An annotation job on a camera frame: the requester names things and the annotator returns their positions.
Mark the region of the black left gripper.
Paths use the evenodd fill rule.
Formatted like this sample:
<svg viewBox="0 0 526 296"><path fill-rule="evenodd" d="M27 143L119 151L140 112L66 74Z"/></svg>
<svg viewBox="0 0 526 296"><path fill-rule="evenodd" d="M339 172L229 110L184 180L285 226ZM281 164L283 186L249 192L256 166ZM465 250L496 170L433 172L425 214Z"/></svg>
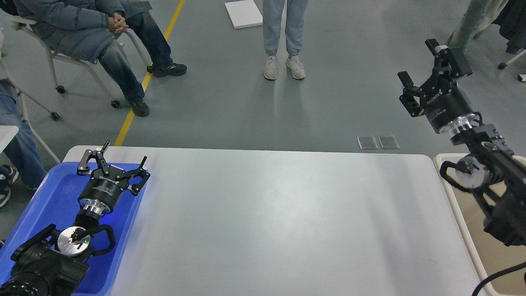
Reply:
<svg viewBox="0 0 526 296"><path fill-rule="evenodd" d="M98 149L85 150L77 166L77 175L90 175L86 187L82 190L78 203L83 210L92 210L96 214L113 213L120 197L128 190L133 196L139 195L151 174L145 169L147 156L144 156L136 169L124 171L120 167L108 165L104 152L110 141ZM95 160L96 170L91 170L89 160ZM140 178L137 183L131 183L134 178Z"/></svg>

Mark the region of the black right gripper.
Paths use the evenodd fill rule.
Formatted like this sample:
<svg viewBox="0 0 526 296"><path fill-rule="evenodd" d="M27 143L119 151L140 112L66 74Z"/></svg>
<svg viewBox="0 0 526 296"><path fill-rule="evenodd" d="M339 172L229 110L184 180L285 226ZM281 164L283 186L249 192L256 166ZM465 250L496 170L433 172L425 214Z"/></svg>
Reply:
<svg viewBox="0 0 526 296"><path fill-rule="evenodd" d="M412 117L426 116L437 134L472 129L477 111L457 83L472 74L467 58L461 48L439 45L436 39L427 39L425 44L434 56L431 76L415 86L408 72L398 72L403 85L400 102Z"/></svg>

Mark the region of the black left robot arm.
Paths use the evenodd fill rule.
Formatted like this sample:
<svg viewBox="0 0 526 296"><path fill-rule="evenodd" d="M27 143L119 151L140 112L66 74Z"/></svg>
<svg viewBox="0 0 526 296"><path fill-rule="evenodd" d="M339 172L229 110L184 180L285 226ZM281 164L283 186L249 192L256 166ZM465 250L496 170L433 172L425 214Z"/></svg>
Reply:
<svg viewBox="0 0 526 296"><path fill-rule="evenodd" d="M150 178L87 149L53 167L1 247L2 296L103 296L120 266Z"/></svg>

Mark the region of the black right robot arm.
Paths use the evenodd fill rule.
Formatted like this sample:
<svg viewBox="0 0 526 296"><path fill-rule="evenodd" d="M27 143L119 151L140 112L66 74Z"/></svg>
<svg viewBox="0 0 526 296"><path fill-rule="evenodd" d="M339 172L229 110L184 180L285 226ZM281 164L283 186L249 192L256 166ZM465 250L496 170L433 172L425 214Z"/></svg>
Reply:
<svg viewBox="0 0 526 296"><path fill-rule="evenodd" d="M472 69L462 49L425 41L434 56L430 77L415 86L407 72L400 102L412 117L425 116L437 134L449 133L453 145L464 144L468 155L440 165L440 176L452 187L473 195L485 218L484 231L505 246L525 244L525 166L514 157L505 138L458 87Z"/></svg>

